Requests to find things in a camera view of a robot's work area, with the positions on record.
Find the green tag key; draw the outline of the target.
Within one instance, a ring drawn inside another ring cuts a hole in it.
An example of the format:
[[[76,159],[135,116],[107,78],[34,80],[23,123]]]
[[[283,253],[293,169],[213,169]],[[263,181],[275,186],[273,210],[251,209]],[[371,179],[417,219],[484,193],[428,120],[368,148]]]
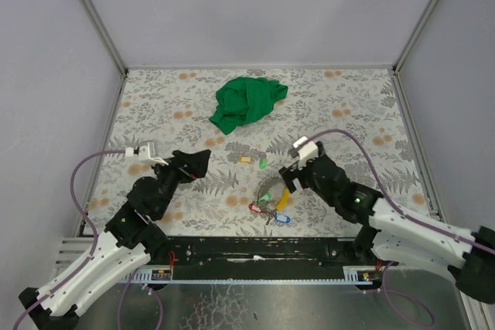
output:
[[[259,203],[270,202],[271,199],[272,199],[271,193],[267,192],[258,199],[258,202]]]
[[[266,169],[267,166],[268,166],[268,160],[267,160],[267,158],[266,157],[261,158],[260,161],[259,161],[259,167],[260,167],[260,169]]]

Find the blue tag key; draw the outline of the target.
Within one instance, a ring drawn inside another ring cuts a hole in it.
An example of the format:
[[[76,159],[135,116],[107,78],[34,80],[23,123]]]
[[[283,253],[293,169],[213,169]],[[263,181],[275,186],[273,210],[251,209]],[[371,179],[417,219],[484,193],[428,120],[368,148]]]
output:
[[[288,224],[291,222],[291,218],[280,213],[270,214],[265,225],[267,226],[271,221],[275,221],[276,223]]]

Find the red tag key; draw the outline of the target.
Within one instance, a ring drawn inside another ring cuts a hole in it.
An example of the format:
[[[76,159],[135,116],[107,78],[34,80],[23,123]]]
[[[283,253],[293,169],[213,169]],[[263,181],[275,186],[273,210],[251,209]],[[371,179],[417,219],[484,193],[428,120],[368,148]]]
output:
[[[250,211],[252,211],[253,213],[257,213],[257,214],[263,214],[264,211],[263,209],[261,208],[260,205],[258,205],[257,203],[250,203],[248,205],[248,208]]]

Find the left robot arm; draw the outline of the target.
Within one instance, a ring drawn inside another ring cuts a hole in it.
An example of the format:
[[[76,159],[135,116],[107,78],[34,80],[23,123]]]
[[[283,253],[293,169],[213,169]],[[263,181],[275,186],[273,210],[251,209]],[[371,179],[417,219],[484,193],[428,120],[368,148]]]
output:
[[[204,177],[210,150],[187,154],[175,150],[170,158],[152,155],[151,142],[137,148],[100,151],[101,156],[123,155],[150,166],[152,176],[133,184],[123,206],[94,233],[92,244],[61,274],[39,288],[19,295],[38,329],[73,329],[79,318],[109,288],[132,271],[169,253],[169,239],[157,226],[181,184]]]

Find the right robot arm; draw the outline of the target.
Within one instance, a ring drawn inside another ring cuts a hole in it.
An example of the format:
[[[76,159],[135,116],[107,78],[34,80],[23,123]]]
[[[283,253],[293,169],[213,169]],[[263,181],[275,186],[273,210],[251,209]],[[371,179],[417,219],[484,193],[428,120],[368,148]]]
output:
[[[295,181],[311,189],[337,214],[362,226],[354,244],[378,260],[426,270],[465,295],[494,303],[494,231],[472,231],[393,207],[384,193],[350,180],[327,155],[279,171],[290,192]]]

